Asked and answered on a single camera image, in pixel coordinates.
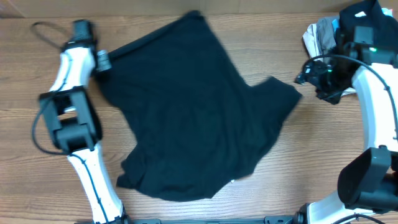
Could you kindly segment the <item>folded light blue garment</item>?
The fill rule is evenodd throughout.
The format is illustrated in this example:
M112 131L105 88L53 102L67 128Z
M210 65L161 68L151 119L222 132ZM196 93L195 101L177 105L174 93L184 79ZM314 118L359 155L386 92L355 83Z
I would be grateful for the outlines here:
M385 16L392 17L393 16L393 9L388 9L388 8L383 7L382 8L382 13ZM364 11L361 11L361 12L355 14L355 17L365 17L365 16L366 16L366 13ZM340 28L339 19L334 19L331 24L332 24L334 32L336 32L336 30Z

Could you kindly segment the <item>folded beige garment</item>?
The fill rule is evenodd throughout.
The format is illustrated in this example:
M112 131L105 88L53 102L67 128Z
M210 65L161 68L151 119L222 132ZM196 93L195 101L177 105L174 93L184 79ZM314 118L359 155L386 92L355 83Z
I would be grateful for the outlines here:
M310 24L307 31L303 34L302 39L310 58L321 55L317 44L317 24Z

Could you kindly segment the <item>folded black shirt on pile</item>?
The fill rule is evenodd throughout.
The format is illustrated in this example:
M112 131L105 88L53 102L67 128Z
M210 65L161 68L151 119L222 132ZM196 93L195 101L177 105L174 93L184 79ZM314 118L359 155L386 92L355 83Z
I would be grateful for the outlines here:
M383 13L378 0L361 1L339 12L340 32L352 40L357 26L372 27L374 44L397 51L397 21Z

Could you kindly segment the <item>folded grey garment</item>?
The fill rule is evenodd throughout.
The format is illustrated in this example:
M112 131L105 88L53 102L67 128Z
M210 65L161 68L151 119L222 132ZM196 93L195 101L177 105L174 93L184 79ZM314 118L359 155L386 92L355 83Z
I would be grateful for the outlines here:
M317 44L321 55L336 45L333 23L339 24L339 18L339 16L323 17L317 22Z

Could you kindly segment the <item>black t-shirt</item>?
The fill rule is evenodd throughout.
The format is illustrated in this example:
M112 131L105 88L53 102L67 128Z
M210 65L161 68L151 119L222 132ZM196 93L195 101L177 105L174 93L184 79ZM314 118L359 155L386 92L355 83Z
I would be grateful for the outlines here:
M251 175L301 99L274 77L249 86L198 11L109 54L96 80L137 144L118 187L176 202Z

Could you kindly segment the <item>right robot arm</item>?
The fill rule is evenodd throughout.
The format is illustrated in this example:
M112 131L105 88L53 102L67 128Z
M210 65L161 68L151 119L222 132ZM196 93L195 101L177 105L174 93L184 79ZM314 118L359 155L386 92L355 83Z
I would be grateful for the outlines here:
M349 223L397 211L397 51L376 45L372 27L340 35L329 63L307 60L295 82L310 83L317 97L333 105L354 88L360 103L364 151L340 172L337 190L308 203L292 223Z

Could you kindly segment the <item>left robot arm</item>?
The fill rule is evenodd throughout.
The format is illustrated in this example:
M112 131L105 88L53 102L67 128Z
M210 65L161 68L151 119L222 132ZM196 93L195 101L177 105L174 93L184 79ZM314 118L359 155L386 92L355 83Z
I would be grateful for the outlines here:
M46 93L39 96L36 125L44 119L57 155L66 156L76 170L92 211L92 223L130 223L124 205L113 188L103 161L100 120L87 94L90 78L111 68L104 50L97 49L93 24L73 22L71 38L60 51L57 77Z

